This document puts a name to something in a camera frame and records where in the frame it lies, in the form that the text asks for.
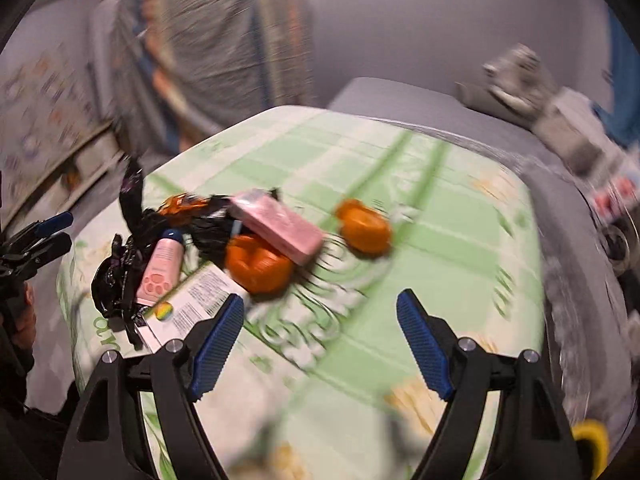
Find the table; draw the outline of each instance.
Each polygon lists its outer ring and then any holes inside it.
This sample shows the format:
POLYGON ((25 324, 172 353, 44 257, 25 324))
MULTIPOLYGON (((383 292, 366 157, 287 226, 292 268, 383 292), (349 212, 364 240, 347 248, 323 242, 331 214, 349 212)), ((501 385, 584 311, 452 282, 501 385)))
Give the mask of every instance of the table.
MULTIPOLYGON (((233 479, 404 479, 444 404, 427 390, 396 321, 396 295, 412 288, 430 314, 484 348, 539 349, 543 292, 538 229, 527 187, 502 165, 442 140, 379 121, 279 107, 207 139, 150 174, 145 206, 193 191, 279 187, 291 208, 326 232, 316 266, 283 297, 252 304, 213 392, 196 410, 233 479), (394 248, 375 260, 348 251, 332 211, 345 197, 383 210, 394 248)), ((95 310, 90 283, 114 233, 118 203, 76 238, 58 277, 74 371, 84 387, 108 349, 135 350, 95 310)), ((198 267, 186 252, 183 277, 198 267)), ((497 411, 490 394, 467 478, 477 478, 497 411)), ((174 478, 153 397, 147 434, 160 475, 174 478)))

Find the mattress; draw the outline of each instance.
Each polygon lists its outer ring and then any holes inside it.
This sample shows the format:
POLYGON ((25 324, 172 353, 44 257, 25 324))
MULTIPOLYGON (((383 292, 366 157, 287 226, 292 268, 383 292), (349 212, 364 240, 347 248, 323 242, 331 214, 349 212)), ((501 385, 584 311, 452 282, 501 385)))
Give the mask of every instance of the mattress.
POLYGON ((607 426, 613 455, 636 419, 625 303, 580 186, 560 159, 527 130, 394 81, 356 78, 328 108, 413 124, 499 160, 527 184, 543 253, 553 380, 570 422, 586 417, 607 426))

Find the metal screw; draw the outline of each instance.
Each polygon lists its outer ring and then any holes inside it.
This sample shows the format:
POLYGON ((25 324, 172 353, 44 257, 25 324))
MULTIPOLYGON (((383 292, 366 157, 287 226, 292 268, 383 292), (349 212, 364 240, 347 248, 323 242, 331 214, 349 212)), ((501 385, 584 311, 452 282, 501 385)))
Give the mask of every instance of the metal screw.
POLYGON ((540 359, 540 354, 535 350, 525 350, 522 356, 527 363, 537 363, 540 359))
POLYGON ((472 352, 478 345, 470 337, 461 337, 458 341, 458 346, 465 352, 472 352))
POLYGON ((118 353, 115 350, 107 350, 102 354, 102 362, 110 365, 118 358, 118 353))
POLYGON ((164 345, 167 351, 171 352, 172 354, 177 354, 180 350, 182 350, 183 346, 183 342, 179 339, 171 339, 171 341, 167 342, 167 344, 164 345))

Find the floor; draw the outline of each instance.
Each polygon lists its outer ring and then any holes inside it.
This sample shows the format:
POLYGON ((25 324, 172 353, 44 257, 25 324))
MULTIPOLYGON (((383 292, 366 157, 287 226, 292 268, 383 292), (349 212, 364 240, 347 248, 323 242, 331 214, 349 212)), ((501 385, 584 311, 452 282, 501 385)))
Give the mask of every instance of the floor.
MULTIPOLYGON (((168 157, 147 153, 140 163, 149 174, 168 157)), ((105 207, 117 199, 126 168, 121 160, 114 170, 102 177, 71 209, 74 224, 66 230, 72 238, 105 207)), ((40 269, 31 280, 36 300, 37 336, 33 347, 35 366, 29 373, 27 405, 44 412, 57 413, 65 401, 69 384, 74 380, 68 329, 56 294, 56 277, 60 261, 40 269)))

